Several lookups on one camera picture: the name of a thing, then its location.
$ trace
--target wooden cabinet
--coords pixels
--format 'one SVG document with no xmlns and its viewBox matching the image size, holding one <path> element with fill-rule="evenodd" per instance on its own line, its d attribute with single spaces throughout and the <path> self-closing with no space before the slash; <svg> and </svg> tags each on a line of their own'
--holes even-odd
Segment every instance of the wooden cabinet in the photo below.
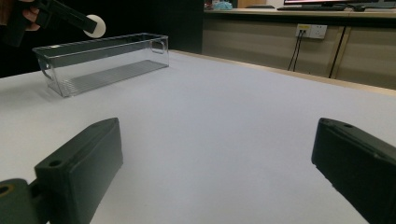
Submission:
<svg viewBox="0 0 396 224">
<path fill-rule="evenodd" d="M 238 7 L 245 8 L 251 5 L 265 5 L 266 0 L 238 0 Z"/>
</svg>

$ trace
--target screw hole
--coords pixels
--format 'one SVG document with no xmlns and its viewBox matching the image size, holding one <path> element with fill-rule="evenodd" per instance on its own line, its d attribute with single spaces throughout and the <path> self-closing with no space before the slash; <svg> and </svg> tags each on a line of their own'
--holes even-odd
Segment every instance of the screw hole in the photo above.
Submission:
<svg viewBox="0 0 396 224">
<path fill-rule="evenodd" d="M 0 195 L 7 193 L 8 190 L 9 190 L 9 186 L 1 186 Z"/>
<path fill-rule="evenodd" d="M 50 167 L 59 166 L 62 162 L 61 161 L 52 161 L 49 163 Z"/>
</svg>

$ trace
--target cord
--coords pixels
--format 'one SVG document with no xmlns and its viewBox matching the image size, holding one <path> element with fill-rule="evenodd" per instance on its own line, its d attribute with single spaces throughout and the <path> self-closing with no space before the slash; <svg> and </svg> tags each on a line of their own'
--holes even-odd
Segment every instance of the cord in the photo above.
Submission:
<svg viewBox="0 0 396 224">
<path fill-rule="evenodd" d="M 297 35 L 296 45 L 294 47 L 293 55 L 291 56 L 291 60 L 290 60 L 289 67 L 288 67 L 288 71 L 290 70 L 291 64 L 293 63 L 294 55 L 296 53 L 297 48 L 300 51 L 301 40 L 303 39 L 303 35 L 304 34 L 305 34 L 305 31 L 304 30 L 300 30 L 300 33 Z"/>
<path fill-rule="evenodd" d="M 297 64 L 297 59 L 298 59 L 298 55 L 300 53 L 300 45 L 301 45 L 301 41 L 303 40 L 303 36 L 301 35 L 300 37 L 300 42 L 298 43 L 298 48 L 297 48 L 297 55 L 296 55 L 296 60 L 294 60 L 294 66 L 293 66 L 293 72 L 296 70 L 296 64 Z"/>
</svg>

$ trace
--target transparent storage bin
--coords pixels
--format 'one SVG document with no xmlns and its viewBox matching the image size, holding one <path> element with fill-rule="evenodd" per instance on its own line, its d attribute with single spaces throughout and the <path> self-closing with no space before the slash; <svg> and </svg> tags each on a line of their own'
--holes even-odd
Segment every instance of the transparent storage bin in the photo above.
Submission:
<svg viewBox="0 0 396 224">
<path fill-rule="evenodd" d="M 48 86 L 62 97 L 169 66 L 168 37 L 136 34 L 33 49 Z"/>
</svg>

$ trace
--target white tabletop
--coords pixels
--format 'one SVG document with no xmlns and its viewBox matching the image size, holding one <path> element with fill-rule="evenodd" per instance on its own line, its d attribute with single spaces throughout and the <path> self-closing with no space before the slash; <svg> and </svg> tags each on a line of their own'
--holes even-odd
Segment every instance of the white tabletop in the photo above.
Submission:
<svg viewBox="0 0 396 224">
<path fill-rule="evenodd" d="M 0 180 L 90 124 L 120 119 L 124 165 L 92 223 L 366 223 L 311 163 L 319 118 L 396 146 L 394 91 L 170 53 L 170 67 L 63 99 L 0 79 Z M 383 93 L 359 90 L 367 89 Z"/>
</svg>

